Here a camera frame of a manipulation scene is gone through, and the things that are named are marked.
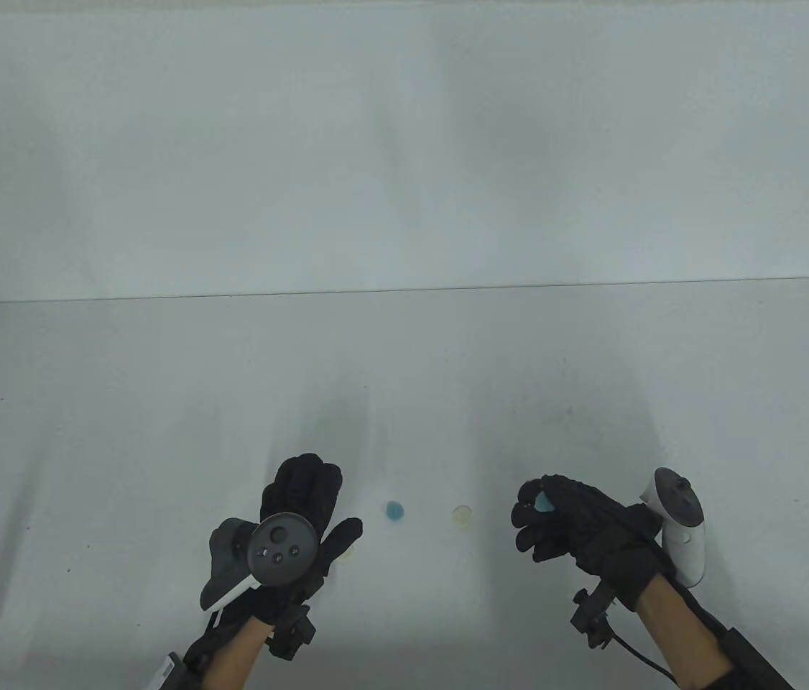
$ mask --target black cable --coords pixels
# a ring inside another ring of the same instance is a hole
[[[620,638],[615,633],[612,633],[612,640],[618,642],[618,644],[620,644],[622,648],[625,649],[625,651],[628,651],[628,653],[634,655],[634,657],[637,658],[638,661],[644,661],[644,663],[646,663],[648,666],[654,669],[654,671],[657,671],[658,673],[663,673],[664,676],[668,677],[668,679],[673,681],[674,684],[677,684],[676,678],[673,677],[673,674],[671,674],[669,671],[663,668],[663,666],[661,666],[660,664],[654,663],[654,661],[649,660],[647,657],[644,656],[644,654],[641,654],[640,651],[635,650],[634,647],[632,647],[630,644],[622,640],[622,638]]]

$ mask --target forearm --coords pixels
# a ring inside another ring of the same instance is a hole
[[[249,619],[213,657],[203,676],[203,690],[241,690],[273,629],[272,625],[261,623],[257,618]]]
[[[733,670],[717,639],[667,579],[655,577],[635,610],[683,690],[700,690]]]

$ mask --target black sleeve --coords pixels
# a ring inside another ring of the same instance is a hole
[[[762,690],[762,688],[743,671],[734,669],[726,676],[718,678],[704,690]]]

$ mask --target white vr controller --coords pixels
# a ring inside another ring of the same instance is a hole
[[[658,467],[641,500],[663,518],[661,546],[676,566],[676,579],[684,587],[699,584],[704,577],[704,513],[689,480]]]

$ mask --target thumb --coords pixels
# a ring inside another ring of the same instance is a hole
[[[350,545],[363,535],[363,520],[348,518],[342,520],[331,530],[322,542],[321,558],[325,572],[338,556],[350,548]]]

